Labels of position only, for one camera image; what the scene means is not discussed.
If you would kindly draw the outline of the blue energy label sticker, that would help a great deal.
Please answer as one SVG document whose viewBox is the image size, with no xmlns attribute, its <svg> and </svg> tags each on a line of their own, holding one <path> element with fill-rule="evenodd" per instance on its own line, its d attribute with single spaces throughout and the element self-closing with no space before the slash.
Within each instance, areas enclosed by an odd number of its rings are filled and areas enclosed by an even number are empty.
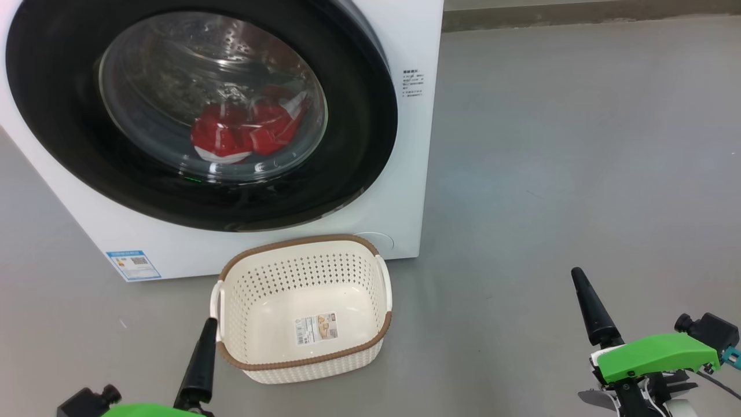
<svg viewBox="0 0 741 417">
<path fill-rule="evenodd" d="M 143 251 L 113 251 L 106 253 L 106 256 L 127 282 L 162 279 Z"/>
</svg>

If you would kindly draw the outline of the dark grey baseboard strip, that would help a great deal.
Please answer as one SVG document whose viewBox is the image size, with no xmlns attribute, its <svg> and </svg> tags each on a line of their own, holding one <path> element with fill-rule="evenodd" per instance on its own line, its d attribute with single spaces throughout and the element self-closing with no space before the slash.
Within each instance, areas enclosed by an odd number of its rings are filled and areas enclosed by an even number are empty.
<svg viewBox="0 0 741 417">
<path fill-rule="evenodd" d="M 559 0 L 444 11 L 442 32 L 741 16 L 741 0 Z"/>
</svg>

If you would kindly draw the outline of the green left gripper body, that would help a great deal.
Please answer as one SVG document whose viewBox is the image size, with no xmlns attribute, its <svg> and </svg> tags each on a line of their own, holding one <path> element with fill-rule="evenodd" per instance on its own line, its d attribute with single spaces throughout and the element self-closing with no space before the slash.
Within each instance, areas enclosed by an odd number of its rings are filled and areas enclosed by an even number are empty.
<svg viewBox="0 0 741 417">
<path fill-rule="evenodd" d="M 101 417 L 204 417 L 200 406 L 174 407 L 157 403 L 118 404 L 104 412 Z"/>
</svg>

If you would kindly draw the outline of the stainless steel perforated drum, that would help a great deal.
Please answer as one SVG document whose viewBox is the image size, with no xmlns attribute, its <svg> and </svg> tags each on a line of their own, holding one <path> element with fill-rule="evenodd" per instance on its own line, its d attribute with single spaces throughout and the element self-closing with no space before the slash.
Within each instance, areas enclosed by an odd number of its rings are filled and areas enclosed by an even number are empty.
<svg viewBox="0 0 741 417">
<path fill-rule="evenodd" d="M 159 163 L 197 181 L 249 183 L 283 175 L 320 146 L 328 122 L 321 83 L 280 37 L 214 13 L 174 12 L 138 22 L 100 61 L 100 95 L 127 139 Z M 190 142 L 206 105 L 245 105 L 268 85 L 308 92 L 312 106 L 294 139 L 270 156 L 209 163 Z"/>
</svg>

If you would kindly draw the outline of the cream basket with brown rim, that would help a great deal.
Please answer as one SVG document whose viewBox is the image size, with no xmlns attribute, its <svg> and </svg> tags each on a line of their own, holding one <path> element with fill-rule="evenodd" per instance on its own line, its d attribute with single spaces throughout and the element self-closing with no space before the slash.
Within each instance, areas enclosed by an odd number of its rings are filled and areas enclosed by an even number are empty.
<svg viewBox="0 0 741 417">
<path fill-rule="evenodd" d="M 339 337 L 297 345 L 294 320 L 336 313 Z M 392 321 L 386 260 L 367 240 L 323 235 L 232 258 L 211 291 L 217 351 L 263 385 L 308 382 L 373 362 Z"/>
</svg>

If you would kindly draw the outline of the black round glass washer door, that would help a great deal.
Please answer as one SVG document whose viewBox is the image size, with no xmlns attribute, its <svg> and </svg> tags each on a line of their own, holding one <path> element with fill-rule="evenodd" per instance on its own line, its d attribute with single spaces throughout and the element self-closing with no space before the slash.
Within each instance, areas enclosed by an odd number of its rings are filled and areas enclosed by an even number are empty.
<svg viewBox="0 0 741 417">
<path fill-rule="evenodd" d="M 380 42 L 342 0 L 5 0 L 0 19 L 14 138 L 29 134 L 106 200 L 168 224 L 217 232 L 315 221 L 365 192 L 391 157 L 398 105 Z M 304 163 L 265 181 L 197 181 L 133 145 L 100 95 L 100 61 L 118 35 L 174 12 L 250 22 L 308 63 L 327 102 L 325 137 Z"/>
</svg>

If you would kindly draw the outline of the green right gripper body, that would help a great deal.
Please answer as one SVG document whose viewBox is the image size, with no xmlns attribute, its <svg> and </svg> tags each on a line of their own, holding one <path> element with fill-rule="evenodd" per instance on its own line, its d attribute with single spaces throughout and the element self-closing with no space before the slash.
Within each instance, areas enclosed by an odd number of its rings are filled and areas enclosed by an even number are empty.
<svg viewBox="0 0 741 417">
<path fill-rule="evenodd" d="M 614 392 L 618 417 L 666 416 L 649 395 L 640 389 L 640 378 L 651 374 L 721 367 L 717 351 L 687 334 L 658 334 L 631 343 L 601 349 L 590 362 L 601 387 Z"/>
</svg>

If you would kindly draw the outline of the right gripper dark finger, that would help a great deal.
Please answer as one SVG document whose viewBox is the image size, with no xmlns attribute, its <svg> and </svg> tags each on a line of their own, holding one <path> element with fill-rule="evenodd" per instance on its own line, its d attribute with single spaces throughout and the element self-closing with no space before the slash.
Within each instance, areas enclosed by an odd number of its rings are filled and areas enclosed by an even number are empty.
<svg viewBox="0 0 741 417">
<path fill-rule="evenodd" d="M 580 267 L 571 270 L 583 323 L 591 346 L 614 348 L 624 343 L 620 331 L 606 311 L 595 288 Z"/>
</svg>

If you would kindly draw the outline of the printed label sticker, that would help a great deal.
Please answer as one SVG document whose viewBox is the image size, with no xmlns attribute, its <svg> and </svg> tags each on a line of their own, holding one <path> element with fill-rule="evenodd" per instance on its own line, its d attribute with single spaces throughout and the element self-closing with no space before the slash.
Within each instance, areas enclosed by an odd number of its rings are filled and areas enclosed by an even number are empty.
<svg viewBox="0 0 741 417">
<path fill-rule="evenodd" d="M 295 319 L 294 329 L 296 342 L 299 346 L 316 344 L 339 337 L 335 312 Z"/>
</svg>

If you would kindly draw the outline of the red and white garment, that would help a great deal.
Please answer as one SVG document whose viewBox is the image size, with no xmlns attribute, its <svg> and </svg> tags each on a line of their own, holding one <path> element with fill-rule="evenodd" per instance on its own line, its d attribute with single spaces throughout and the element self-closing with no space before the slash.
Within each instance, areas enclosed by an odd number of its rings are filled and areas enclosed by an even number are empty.
<svg viewBox="0 0 741 417">
<path fill-rule="evenodd" d="M 194 120 L 190 142 L 209 163 L 270 156 L 291 143 L 312 102 L 308 92 L 268 85 L 246 104 L 209 104 Z"/>
</svg>

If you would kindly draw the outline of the white front-load washing machine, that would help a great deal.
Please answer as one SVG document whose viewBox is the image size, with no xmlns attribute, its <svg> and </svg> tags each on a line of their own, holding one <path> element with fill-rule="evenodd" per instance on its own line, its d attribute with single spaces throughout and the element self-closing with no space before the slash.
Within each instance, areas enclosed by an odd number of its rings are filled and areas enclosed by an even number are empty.
<svg viewBox="0 0 741 417">
<path fill-rule="evenodd" d="M 10 101 L 3 69 L 0 129 L 103 256 L 113 251 L 143 251 L 161 274 L 160 280 L 216 275 L 233 256 L 247 249 L 321 235 L 379 232 L 394 241 L 394 250 L 381 254 L 384 258 L 415 258 L 423 227 L 445 0 L 342 1 L 351 2 L 362 13 L 387 59 L 398 105 L 397 137 L 378 179 L 355 200 L 315 221 L 285 229 L 217 232 L 168 224 L 106 200 L 54 163 L 39 145 L 32 145 L 29 134 L 16 139 L 5 130 L 2 122 L 8 121 Z"/>
</svg>

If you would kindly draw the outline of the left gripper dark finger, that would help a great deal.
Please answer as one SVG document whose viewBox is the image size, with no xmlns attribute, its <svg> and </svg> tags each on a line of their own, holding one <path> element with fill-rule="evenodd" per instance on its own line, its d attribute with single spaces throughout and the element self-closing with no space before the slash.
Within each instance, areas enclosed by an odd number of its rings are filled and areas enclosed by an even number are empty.
<svg viewBox="0 0 741 417">
<path fill-rule="evenodd" d="M 217 353 L 217 319 L 207 319 L 190 358 L 174 408 L 204 414 L 203 404 L 211 402 L 214 392 L 215 354 Z"/>
</svg>

